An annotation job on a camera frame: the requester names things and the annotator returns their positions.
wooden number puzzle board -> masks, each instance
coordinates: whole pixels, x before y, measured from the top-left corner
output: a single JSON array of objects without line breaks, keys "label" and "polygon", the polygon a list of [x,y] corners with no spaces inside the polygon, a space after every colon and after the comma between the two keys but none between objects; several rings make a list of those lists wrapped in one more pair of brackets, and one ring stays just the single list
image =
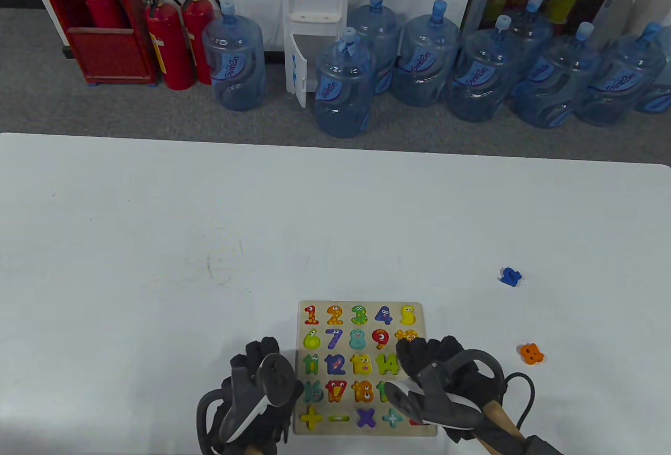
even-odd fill
[{"label": "wooden number puzzle board", "polygon": [[417,336],[426,337],[426,326],[416,302],[301,302],[296,376],[305,392],[296,403],[294,432],[435,436],[435,426],[410,424],[396,411],[381,385],[407,378],[396,342]]}]

white table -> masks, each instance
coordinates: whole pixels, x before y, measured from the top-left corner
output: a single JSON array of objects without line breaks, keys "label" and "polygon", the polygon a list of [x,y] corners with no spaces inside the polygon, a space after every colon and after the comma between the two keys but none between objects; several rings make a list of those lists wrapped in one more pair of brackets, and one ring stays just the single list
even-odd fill
[{"label": "white table", "polygon": [[[667,167],[2,134],[0,187],[3,455],[197,453],[198,399],[251,339],[290,354],[302,299],[421,302],[532,376],[523,431],[564,453],[671,443]],[[484,453],[319,453],[446,449]]]}]

red fire extinguisher cabinet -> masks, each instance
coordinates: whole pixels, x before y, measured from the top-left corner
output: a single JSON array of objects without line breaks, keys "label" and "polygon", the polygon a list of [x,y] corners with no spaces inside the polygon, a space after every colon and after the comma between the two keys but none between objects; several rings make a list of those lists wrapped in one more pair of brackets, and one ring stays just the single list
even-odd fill
[{"label": "red fire extinguisher cabinet", "polygon": [[49,0],[87,83],[155,84],[158,63],[144,21],[143,0],[108,0],[128,28],[96,27],[86,0]]}]

black glove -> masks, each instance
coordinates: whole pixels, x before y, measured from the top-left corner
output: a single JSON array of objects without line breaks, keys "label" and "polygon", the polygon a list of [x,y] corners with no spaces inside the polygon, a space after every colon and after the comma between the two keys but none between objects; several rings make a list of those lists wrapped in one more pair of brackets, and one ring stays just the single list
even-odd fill
[{"label": "black glove", "polygon": [[[280,348],[275,338],[266,337],[259,342],[251,342],[245,347],[246,355],[238,354],[231,359],[232,368],[247,368],[250,379],[254,379],[261,361],[269,355],[279,353]],[[289,426],[291,425],[291,412],[294,409],[296,400],[302,394],[304,386],[302,382],[296,381],[294,384],[293,394],[282,407],[266,407],[266,411],[256,417],[254,421],[249,424],[245,431],[232,443],[223,443],[219,437],[219,429],[221,422],[225,415],[231,409],[232,404],[232,387],[231,378],[226,378],[221,383],[221,389],[211,391],[206,394],[201,400],[204,404],[204,411],[199,404],[199,411],[197,412],[197,434],[198,443],[201,446],[203,455],[213,455],[212,450],[216,453],[226,453],[227,455],[242,455],[247,446],[254,446],[265,455],[276,455],[277,443],[284,436],[285,443]],[[213,400],[223,400],[223,403],[217,408],[214,419],[212,421],[212,428],[207,431],[205,424],[205,417],[207,415],[207,405]]]},{"label": "black glove", "polygon": [[[417,373],[433,361],[450,361],[456,354],[463,352],[463,347],[453,336],[446,336],[442,341],[415,338],[412,342],[402,339],[396,343],[396,354],[403,371],[417,381]],[[465,397],[482,409],[492,400],[501,400],[505,390],[500,390],[493,378],[480,374],[477,364],[469,362],[452,377],[453,383],[446,392]],[[473,439],[469,431],[445,429],[450,439],[458,443],[462,439]]]}]

gray carpet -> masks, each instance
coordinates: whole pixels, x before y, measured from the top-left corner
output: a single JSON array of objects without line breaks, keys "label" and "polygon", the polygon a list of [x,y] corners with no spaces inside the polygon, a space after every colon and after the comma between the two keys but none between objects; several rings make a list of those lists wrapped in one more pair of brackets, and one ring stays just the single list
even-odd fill
[{"label": "gray carpet", "polygon": [[371,130],[356,139],[319,131],[310,109],[285,91],[282,66],[268,66],[261,109],[232,113],[207,86],[172,92],[134,85],[86,86],[46,12],[0,9],[0,132],[286,144],[468,155],[612,160],[671,165],[671,118],[633,113],[600,129],[572,119],[556,130],[527,126],[507,111],[486,124],[455,119],[443,105],[413,109],[377,97]]}]

